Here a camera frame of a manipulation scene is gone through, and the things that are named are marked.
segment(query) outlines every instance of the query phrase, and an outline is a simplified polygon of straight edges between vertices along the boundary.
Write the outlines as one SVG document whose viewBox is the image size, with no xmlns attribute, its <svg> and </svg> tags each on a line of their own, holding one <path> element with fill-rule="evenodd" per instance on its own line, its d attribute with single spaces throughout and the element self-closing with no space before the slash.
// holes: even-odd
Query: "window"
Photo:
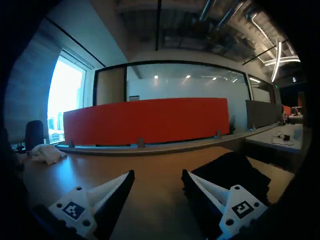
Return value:
<svg viewBox="0 0 320 240">
<path fill-rule="evenodd" d="M 87 71 L 77 61 L 60 55 L 52 75 L 48 98 L 50 143 L 64 141 L 63 113 L 83 108 Z"/>
<path fill-rule="evenodd" d="M 271 84 L 251 75 L 249 75 L 249 80 L 255 101 L 276 103 Z"/>
<path fill-rule="evenodd" d="M 127 100 L 130 100 L 129 96 L 139 96 L 140 100 L 226 98 L 230 133 L 248 130 L 246 100 L 250 99 L 249 89 L 244 74 L 240 72 L 213 66 L 178 63 L 128 67 L 127 96 Z"/>
</svg>

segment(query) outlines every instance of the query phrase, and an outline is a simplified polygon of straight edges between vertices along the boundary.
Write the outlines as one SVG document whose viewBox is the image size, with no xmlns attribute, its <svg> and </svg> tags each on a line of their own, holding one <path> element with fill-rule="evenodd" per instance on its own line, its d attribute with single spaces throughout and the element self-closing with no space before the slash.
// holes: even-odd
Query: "black chair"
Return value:
<svg viewBox="0 0 320 240">
<path fill-rule="evenodd" d="M 32 150 L 35 146 L 43 144 L 43 124 L 40 120 L 27 123 L 26 126 L 26 151 Z"/>
</svg>

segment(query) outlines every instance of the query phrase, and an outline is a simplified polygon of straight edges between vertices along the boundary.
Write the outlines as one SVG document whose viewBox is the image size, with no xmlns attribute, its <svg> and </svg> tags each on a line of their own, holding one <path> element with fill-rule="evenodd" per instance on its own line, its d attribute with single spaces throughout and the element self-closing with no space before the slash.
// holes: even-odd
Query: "ceiling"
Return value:
<svg viewBox="0 0 320 240">
<path fill-rule="evenodd" d="M 206 20 L 200 21 L 206 3 L 205 0 L 162 0 L 158 48 L 211 52 L 244 63 L 276 42 L 286 40 L 267 14 L 249 0 L 213 0 Z M 116 0 L 114 11 L 128 36 L 147 44 L 156 41 L 157 6 L 158 0 Z M 232 17 L 222 22 L 225 16 Z M 289 42 L 282 44 L 281 57 L 293 55 Z M 271 75 L 274 65 L 265 66 L 264 62 L 275 57 L 276 48 L 273 48 L 254 61 Z"/>
</svg>

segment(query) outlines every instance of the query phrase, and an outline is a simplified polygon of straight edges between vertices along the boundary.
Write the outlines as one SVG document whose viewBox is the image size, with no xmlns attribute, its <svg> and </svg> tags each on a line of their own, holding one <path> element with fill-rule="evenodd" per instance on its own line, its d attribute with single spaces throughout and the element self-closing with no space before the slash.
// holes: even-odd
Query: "gray partition panel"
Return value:
<svg viewBox="0 0 320 240">
<path fill-rule="evenodd" d="M 281 106 L 269 102 L 246 100 L 248 128 L 267 126 L 281 120 Z"/>
</svg>

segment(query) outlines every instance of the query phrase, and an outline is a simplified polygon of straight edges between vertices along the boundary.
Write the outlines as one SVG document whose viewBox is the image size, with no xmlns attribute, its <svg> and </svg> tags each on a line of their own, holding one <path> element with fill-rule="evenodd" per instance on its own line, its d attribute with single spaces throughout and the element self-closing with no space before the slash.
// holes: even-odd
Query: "exposed ceiling pipe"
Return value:
<svg viewBox="0 0 320 240">
<path fill-rule="evenodd" d="M 255 13 L 252 18 L 251 21 L 252 23 L 260 30 L 260 32 L 264 35 L 264 37 L 268 40 L 268 42 L 274 46 L 273 41 L 271 40 L 271 38 L 266 34 L 266 32 L 254 21 L 254 18 L 257 16 L 257 13 Z"/>
<path fill-rule="evenodd" d="M 291 44 L 290 44 L 290 42 L 289 42 L 289 41 L 287 41 L 287 46 L 288 46 L 288 48 L 289 48 L 289 50 L 290 50 L 291 54 L 292 54 L 292 55 L 294 55 L 294 50 L 293 50 L 293 48 L 292 48 L 292 46 L 291 46 Z"/>
<path fill-rule="evenodd" d="M 246 19 L 251 21 L 256 28 L 263 34 L 263 36 L 268 40 L 268 42 L 274 46 L 275 44 L 271 40 L 271 38 L 266 34 L 266 32 L 254 21 L 254 18 L 257 16 L 258 11 L 255 6 L 249 7 L 248 11 L 246 12 Z"/>
<path fill-rule="evenodd" d="M 208 0 L 206 5 L 204 6 L 203 10 L 202 10 L 202 13 L 200 14 L 200 17 L 199 17 L 199 21 L 200 22 L 204 22 L 207 17 L 208 17 L 208 14 L 212 8 L 212 6 L 216 3 L 216 0 Z"/>
<path fill-rule="evenodd" d="M 234 14 L 241 8 L 243 5 L 243 0 L 236 0 L 229 11 L 226 13 L 226 15 L 222 18 L 222 20 L 218 23 L 218 28 L 221 28 L 224 26 L 233 16 Z"/>
</svg>

